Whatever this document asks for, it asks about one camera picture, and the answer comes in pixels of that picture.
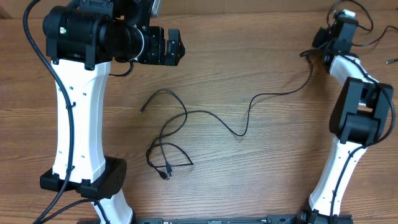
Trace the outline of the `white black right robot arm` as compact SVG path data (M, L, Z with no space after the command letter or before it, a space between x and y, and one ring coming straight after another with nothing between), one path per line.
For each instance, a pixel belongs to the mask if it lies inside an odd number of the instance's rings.
M312 49L301 53L306 58L321 55L328 73L342 89L329 121L331 151L309 196L309 208L301 212L298 223L353 222L351 216L340 213L345 190L368 147L390 135L384 130L387 119L395 119L393 87L370 76L358 56L350 52L359 26L356 14L344 9L336 11L334 18L334 23L318 30Z

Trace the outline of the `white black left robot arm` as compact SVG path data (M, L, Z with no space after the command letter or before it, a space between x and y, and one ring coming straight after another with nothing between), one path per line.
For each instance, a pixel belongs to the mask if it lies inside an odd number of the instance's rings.
M73 1L45 17L46 54L57 83L57 151L40 186L77 191L101 223L133 223L122 186L127 164L105 156L102 125L112 61L176 66L184 56L180 32L152 26L159 2Z

